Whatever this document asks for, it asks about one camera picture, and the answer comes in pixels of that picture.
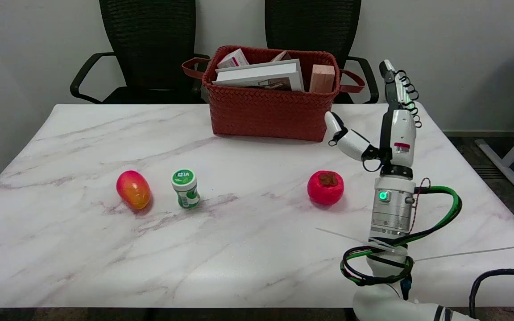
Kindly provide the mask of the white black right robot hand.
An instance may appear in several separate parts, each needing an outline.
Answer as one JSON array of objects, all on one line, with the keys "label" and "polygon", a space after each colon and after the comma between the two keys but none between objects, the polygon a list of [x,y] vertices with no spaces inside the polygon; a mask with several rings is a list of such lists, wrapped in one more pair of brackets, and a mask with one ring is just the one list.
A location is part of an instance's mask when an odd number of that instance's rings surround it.
[{"label": "white black right robot hand", "polygon": [[379,147],[355,130],[346,128],[341,118],[331,111],[324,116],[330,138],[328,143],[356,161],[379,161],[377,169],[381,177],[402,177],[411,181],[416,130],[422,126],[419,110],[410,97],[417,91],[406,72],[395,69],[389,60],[382,61],[379,70],[388,104],[380,126]]}]

